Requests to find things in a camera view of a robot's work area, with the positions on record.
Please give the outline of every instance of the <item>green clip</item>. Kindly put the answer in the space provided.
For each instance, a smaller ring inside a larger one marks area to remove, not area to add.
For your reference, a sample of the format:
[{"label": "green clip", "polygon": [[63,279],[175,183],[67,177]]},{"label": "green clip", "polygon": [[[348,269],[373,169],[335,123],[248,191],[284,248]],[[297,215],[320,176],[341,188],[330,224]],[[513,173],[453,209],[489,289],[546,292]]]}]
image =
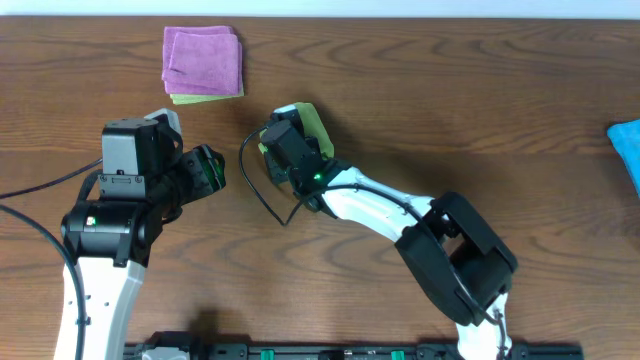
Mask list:
[{"label": "green clip", "polygon": [[392,351],[391,360],[404,360],[404,351],[402,350]]},{"label": "green clip", "polygon": [[274,360],[276,358],[276,352],[273,350],[260,351],[260,360]]}]

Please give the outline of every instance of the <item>white backdrop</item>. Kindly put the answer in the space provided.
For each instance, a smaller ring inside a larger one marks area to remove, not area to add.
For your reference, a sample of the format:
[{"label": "white backdrop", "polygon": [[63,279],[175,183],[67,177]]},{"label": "white backdrop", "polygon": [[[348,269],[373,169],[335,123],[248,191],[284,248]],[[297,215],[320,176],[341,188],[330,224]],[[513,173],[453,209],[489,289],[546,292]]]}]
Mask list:
[{"label": "white backdrop", "polygon": [[640,0],[0,0],[0,15],[640,19]]}]

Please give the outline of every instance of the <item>wooden table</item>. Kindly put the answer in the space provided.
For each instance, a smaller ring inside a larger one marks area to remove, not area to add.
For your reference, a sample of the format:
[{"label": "wooden table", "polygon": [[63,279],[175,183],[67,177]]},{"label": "wooden table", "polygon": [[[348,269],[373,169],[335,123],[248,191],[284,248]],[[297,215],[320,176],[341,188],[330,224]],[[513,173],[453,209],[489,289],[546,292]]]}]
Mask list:
[{"label": "wooden table", "polygon": [[[173,106],[163,27],[213,24],[242,39],[247,95]],[[207,340],[454,340],[388,240],[309,212],[280,228],[242,180],[241,141],[295,101],[316,104],[338,156],[372,178],[472,201],[520,262],[507,306],[515,340],[640,356],[640,201],[605,134],[640,117],[637,22],[0,18],[0,190],[98,158],[106,121],[169,107],[187,147],[227,157],[227,187],[154,244],[129,341],[187,329]],[[245,158],[288,213],[288,188],[270,185],[255,145]],[[3,203],[59,234],[81,181]],[[31,228],[0,219],[0,358],[51,358],[62,262]]]}]

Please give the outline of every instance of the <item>blue cloth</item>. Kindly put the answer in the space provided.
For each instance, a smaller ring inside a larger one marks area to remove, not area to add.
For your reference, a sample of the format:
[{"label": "blue cloth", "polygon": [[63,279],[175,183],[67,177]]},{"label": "blue cloth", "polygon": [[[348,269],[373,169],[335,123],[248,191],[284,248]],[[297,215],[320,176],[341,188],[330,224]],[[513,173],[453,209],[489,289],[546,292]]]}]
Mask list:
[{"label": "blue cloth", "polygon": [[607,131],[640,196],[640,120],[613,125]]}]

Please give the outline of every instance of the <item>yellow-green cloth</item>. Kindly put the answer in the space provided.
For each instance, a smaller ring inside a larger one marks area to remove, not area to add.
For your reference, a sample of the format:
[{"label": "yellow-green cloth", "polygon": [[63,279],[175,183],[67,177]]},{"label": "yellow-green cloth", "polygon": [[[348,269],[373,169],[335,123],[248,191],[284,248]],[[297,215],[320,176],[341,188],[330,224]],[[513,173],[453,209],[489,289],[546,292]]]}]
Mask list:
[{"label": "yellow-green cloth", "polygon": [[[320,120],[320,115],[318,115],[316,108],[311,103],[295,103],[293,105],[300,114],[302,127],[304,128],[304,136],[314,136],[317,138],[322,157],[325,159],[332,158],[335,154],[335,149],[329,139],[327,130],[324,128],[324,125],[322,125],[322,120]],[[258,144],[258,148],[260,148],[263,154],[267,151],[267,148],[261,143]]]},{"label": "yellow-green cloth", "polygon": [[187,95],[187,94],[169,94],[174,105],[195,104],[205,101],[215,101],[244,96],[244,87],[240,89],[237,95]]}]

